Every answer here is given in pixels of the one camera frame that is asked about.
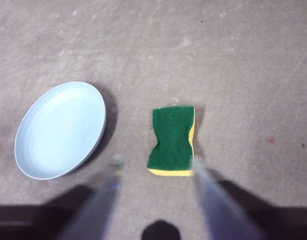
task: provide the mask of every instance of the gray surface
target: gray surface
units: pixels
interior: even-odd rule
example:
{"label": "gray surface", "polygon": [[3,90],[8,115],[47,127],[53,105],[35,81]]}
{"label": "gray surface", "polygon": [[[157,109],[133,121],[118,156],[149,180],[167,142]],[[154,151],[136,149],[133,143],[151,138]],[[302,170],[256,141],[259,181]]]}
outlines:
{"label": "gray surface", "polygon": [[[14,160],[18,125],[68,81],[103,93],[104,141],[72,174],[30,179]],[[43,203],[121,155],[108,239],[137,239],[160,218],[205,239],[192,179],[146,170],[152,109],[173,104],[196,107],[194,146],[211,167],[274,204],[307,206],[307,1],[0,2],[0,204]]]}

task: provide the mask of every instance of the light blue plate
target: light blue plate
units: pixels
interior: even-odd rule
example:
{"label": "light blue plate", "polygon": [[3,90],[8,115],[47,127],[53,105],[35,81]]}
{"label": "light blue plate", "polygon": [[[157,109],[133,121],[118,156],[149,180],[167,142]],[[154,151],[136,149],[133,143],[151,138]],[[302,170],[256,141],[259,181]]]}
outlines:
{"label": "light blue plate", "polygon": [[65,175],[92,154],[105,125],[105,103],[95,87],[81,81],[56,86],[21,121],[14,142],[16,162],[33,179]]}

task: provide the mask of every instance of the sponge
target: sponge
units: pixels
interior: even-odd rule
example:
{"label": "sponge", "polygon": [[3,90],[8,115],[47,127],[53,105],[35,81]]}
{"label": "sponge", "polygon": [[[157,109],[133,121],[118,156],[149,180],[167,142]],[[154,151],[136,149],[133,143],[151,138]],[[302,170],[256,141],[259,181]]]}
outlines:
{"label": "sponge", "polygon": [[152,122],[157,144],[149,156],[148,170],[159,176],[191,176],[195,108],[157,108],[153,110]]}

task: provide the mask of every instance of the black object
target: black object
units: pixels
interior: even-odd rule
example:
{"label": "black object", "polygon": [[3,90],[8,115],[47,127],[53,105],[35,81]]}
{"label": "black object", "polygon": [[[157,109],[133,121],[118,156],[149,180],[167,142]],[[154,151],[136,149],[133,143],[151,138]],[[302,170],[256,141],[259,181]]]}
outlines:
{"label": "black object", "polygon": [[181,240],[181,237],[178,228],[174,225],[158,220],[144,229],[141,240]]}

